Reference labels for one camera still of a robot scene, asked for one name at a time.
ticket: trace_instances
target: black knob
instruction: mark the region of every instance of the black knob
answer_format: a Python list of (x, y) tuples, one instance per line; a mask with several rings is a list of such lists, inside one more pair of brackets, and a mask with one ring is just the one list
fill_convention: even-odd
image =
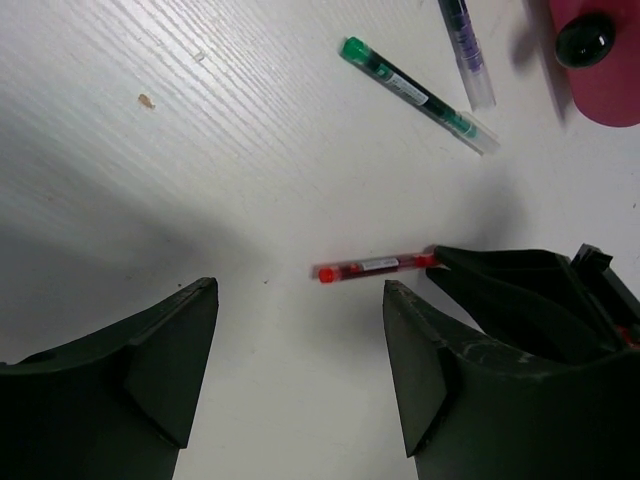
[(611, 51), (616, 27), (604, 13), (589, 13), (571, 20), (556, 39), (556, 58), (567, 68), (591, 67)]

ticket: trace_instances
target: red marker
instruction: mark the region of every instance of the red marker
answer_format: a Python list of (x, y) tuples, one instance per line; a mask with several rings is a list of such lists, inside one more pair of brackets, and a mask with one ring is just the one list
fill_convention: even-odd
[(333, 283), (352, 278), (369, 277), (385, 273), (412, 270), (416, 268), (437, 267), (440, 262), (432, 253), (410, 253), (395, 257), (371, 258), (356, 262), (342, 263), (322, 267), (318, 270), (320, 283)]

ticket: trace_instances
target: barcode label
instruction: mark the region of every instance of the barcode label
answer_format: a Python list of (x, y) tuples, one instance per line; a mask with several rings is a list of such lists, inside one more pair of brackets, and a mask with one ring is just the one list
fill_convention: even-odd
[(389, 79), (384, 83), (389, 85), (393, 90), (398, 92), (404, 98), (411, 101), (411, 103), (415, 103), (418, 106), (424, 105), (425, 103), (427, 103), (427, 100), (429, 100), (429, 97), (427, 95), (411, 85), (397, 73), (393, 73), (391, 77), (389, 77)]
[(398, 265), (400, 265), (400, 262), (397, 258), (381, 258), (379, 260), (367, 260), (366, 262), (360, 263), (360, 267), (363, 272), (381, 270), (383, 268), (393, 268)]

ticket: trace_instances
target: green pen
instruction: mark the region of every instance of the green pen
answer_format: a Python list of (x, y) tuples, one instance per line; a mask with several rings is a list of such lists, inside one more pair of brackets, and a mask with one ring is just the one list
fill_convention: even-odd
[(480, 155), (494, 153), (499, 148), (495, 135), (471, 115), (456, 112), (362, 40), (356, 37), (347, 39), (340, 55), (449, 130)]

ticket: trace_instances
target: white table surface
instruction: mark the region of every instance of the white table surface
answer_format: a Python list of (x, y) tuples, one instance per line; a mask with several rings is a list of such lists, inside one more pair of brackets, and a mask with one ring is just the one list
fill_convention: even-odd
[(588, 242), (640, 293), (638, 127), (561, 124), (525, 5), (468, 3), (503, 145), (482, 159), (337, 54), (358, 35), (468, 110), (435, 0), (5, 0), (0, 356), (215, 276), (176, 480), (414, 479), (383, 278), (320, 286), (312, 264)]

